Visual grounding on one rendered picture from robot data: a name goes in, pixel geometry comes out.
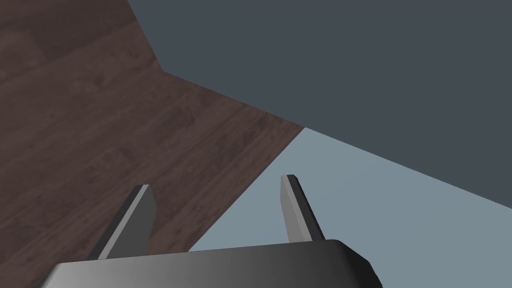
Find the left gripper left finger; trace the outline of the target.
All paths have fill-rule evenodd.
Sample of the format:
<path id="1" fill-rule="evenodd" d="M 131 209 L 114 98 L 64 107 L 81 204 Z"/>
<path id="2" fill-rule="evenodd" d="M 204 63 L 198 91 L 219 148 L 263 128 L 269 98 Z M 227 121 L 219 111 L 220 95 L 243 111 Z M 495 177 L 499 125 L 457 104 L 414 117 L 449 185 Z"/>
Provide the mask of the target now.
<path id="1" fill-rule="evenodd" d="M 148 184 L 136 185 L 117 210 L 88 260 L 133 258 L 146 254 L 157 206 Z"/>

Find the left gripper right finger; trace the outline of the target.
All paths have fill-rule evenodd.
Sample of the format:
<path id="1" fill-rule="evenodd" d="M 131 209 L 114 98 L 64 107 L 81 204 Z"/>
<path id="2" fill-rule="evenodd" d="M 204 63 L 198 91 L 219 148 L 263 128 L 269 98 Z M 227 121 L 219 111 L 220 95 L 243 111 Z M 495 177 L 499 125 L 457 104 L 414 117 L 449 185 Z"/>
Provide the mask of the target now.
<path id="1" fill-rule="evenodd" d="M 280 178 L 280 204 L 287 240 L 290 243 L 325 240 L 304 190 L 294 174 L 283 174 Z"/>

